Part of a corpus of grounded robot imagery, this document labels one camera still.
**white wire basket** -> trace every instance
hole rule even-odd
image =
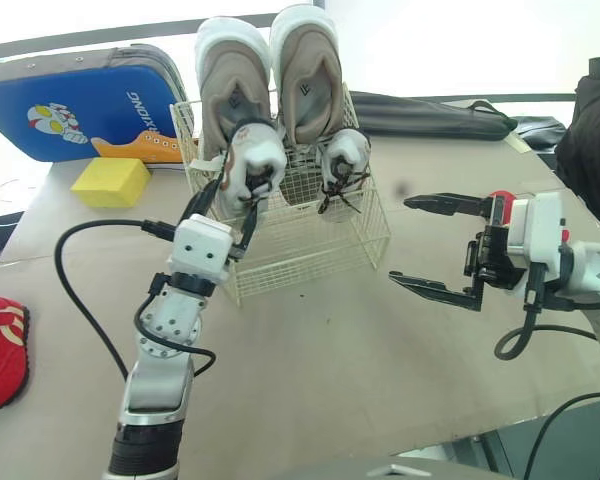
[[[357,127],[346,86],[344,93],[344,125]],[[185,172],[195,193],[217,175],[217,167],[201,158],[204,139],[195,139],[192,103],[172,105],[171,114]],[[344,194],[346,201],[333,197],[326,211],[318,213],[324,197],[318,149],[329,140],[295,148],[286,146],[288,165],[280,190],[268,198],[267,210],[259,216],[245,257],[231,263],[231,275],[224,287],[236,303],[251,295],[343,270],[378,267],[390,231],[373,176],[359,190]],[[215,207],[211,215],[233,227],[236,238],[240,236],[243,219],[222,218]]]

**yellow sponge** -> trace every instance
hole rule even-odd
[[[132,207],[150,178],[137,158],[94,158],[71,191],[90,207]]]

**tabletop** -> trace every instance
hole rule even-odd
[[[249,297],[220,289],[199,345],[218,354],[196,379],[180,449],[180,478],[266,479],[350,455],[386,455],[535,418],[600,390],[600,348],[569,335],[537,335],[518,359],[493,356],[523,322],[522,304],[485,292],[483,311],[428,302],[389,270],[468,285],[465,249],[484,223],[410,211],[407,195],[486,196],[557,190],[573,239],[600,241],[600,225],[532,153],[507,142],[373,138],[372,166],[392,232],[377,271],[362,267]],[[51,258],[70,226],[96,218],[174,222],[189,198],[182,173],[153,173],[139,204],[94,210],[69,192],[85,161],[53,166],[0,261],[0,295],[32,312],[31,380],[0,410],[0,479],[99,478],[109,458],[123,382],[62,291]],[[68,275],[134,361],[132,314],[170,244],[138,229],[84,232],[67,245]],[[578,312],[542,323],[588,328]]]

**black bag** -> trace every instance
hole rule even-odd
[[[412,98],[351,92],[360,128],[370,135],[502,140],[517,122],[477,101],[469,108]]]
[[[556,154],[556,173],[600,220],[600,58],[578,82],[573,122]]]
[[[512,117],[518,122],[516,133],[534,152],[553,152],[567,129],[553,117]]]

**shoe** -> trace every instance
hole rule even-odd
[[[362,194],[344,196],[362,189],[370,176],[369,139],[360,131],[345,128],[337,132],[321,155],[322,193],[318,213],[328,222],[344,222],[358,212]]]
[[[278,118],[286,143],[295,147],[280,191],[289,205],[312,202],[322,184],[315,144],[342,128],[342,69],[333,21],[313,5],[280,12],[270,35]],[[313,145],[301,149],[298,145]]]
[[[13,300],[0,298],[0,408],[22,393],[28,377],[29,313]]]
[[[203,158],[226,151],[241,120],[270,120],[269,48],[253,25],[230,17],[206,20],[195,46],[202,99]]]
[[[244,216],[256,202],[258,211],[265,211],[266,198],[280,186],[286,164],[282,141],[270,123],[239,123],[218,192],[221,215],[225,219]]]
[[[139,158],[144,163],[178,163],[182,161],[178,139],[166,137],[151,130],[141,132],[133,142],[124,145],[112,145],[98,137],[91,139],[91,145],[101,157]]]

